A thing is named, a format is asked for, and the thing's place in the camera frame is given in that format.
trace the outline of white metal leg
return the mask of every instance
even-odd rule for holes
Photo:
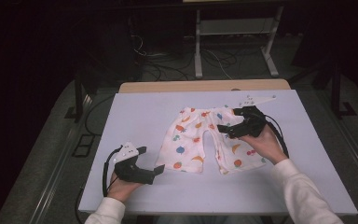
[[[200,11],[197,10],[196,22],[196,53],[194,54],[194,64],[196,68],[196,78],[202,78],[202,65],[200,55]]]
[[[274,22],[272,23],[271,29],[269,31],[268,43],[264,48],[261,48],[261,52],[263,53],[264,60],[267,63],[269,73],[271,74],[272,77],[277,77],[279,75],[278,70],[275,67],[275,63],[272,61],[271,55],[269,53],[271,51],[272,43],[274,42],[275,34],[277,33],[278,30],[282,12],[283,12],[283,7],[278,7],[277,14],[275,15]]]

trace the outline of white sleeve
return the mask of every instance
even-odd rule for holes
[[[113,198],[103,198],[95,213],[89,215],[85,224],[119,224],[126,206]]]
[[[300,173],[291,160],[276,164],[272,176],[282,187],[290,217],[296,224],[343,223],[333,213],[315,184]]]

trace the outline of hand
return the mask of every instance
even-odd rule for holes
[[[112,173],[111,182],[115,181],[107,191],[107,197],[114,198],[121,201],[122,203],[126,202],[130,197],[132,192],[137,188],[141,187],[143,184],[127,182],[117,178],[115,172]]]
[[[268,159],[274,165],[287,159],[278,143],[275,133],[267,124],[258,137],[245,135],[239,137],[239,139],[248,143],[260,156]]]

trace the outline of table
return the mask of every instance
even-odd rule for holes
[[[161,125],[168,128],[177,104],[185,99],[199,106],[216,102],[220,105],[224,99],[228,105],[235,105],[244,94],[276,96],[275,101],[259,108],[268,111],[280,123],[292,160],[314,180],[333,211],[339,215],[356,214],[296,92],[281,79],[123,84],[112,104],[79,210],[92,212],[98,206],[102,198],[101,168],[115,145],[129,140],[137,147],[146,145],[148,150],[137,164],[152,169],[165,134]],[[203,173],[166,169],[152,186],[143,186],[131,195],[126,203],[127,212],[136,215],[287,215],[282,194],[269,177],[272,164],[251,172],[220,175],[213,151],[208,150],[213,144],[207,133],[204,148],[208,160],[205,160]]]

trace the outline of person's right hand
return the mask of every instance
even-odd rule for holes
[[[248,143],[260,156],[268,159],[274,165],[287,159],[278,143],[275,133],[267,124],[258,137],[245,135],[239,137],[239,139]]]

